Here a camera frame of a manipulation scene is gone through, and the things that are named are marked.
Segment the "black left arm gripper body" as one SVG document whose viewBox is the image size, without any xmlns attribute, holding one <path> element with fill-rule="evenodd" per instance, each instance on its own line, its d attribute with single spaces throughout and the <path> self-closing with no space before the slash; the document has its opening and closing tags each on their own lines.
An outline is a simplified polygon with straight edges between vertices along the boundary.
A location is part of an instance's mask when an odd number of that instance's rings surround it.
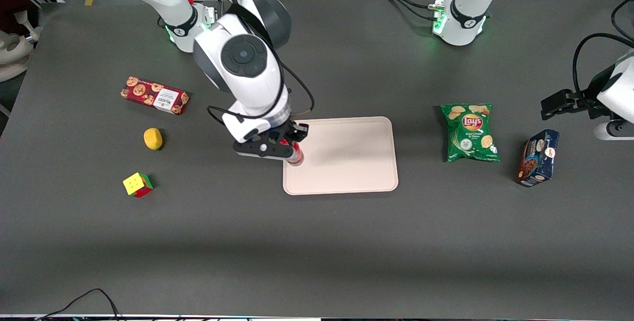
<svg viewBox="0 0 634 321">
<path fill-rule="evenodd" d="M 588 88 L 580 89 L 577 71 L 573 71 L 575 104 L 570 113 L 588 111 L 590 119 L 596 119 L 600 116 L 609 116 L 611 119 L 620 118 L 618 114 L 611 111 L 606 104 L 601 103 L 598 99 L 598 94 L 610 88 L 619 77 L 619 73 L 612 75 L 612 71 L 602 71 L 591 79 Z"/>
</svg>

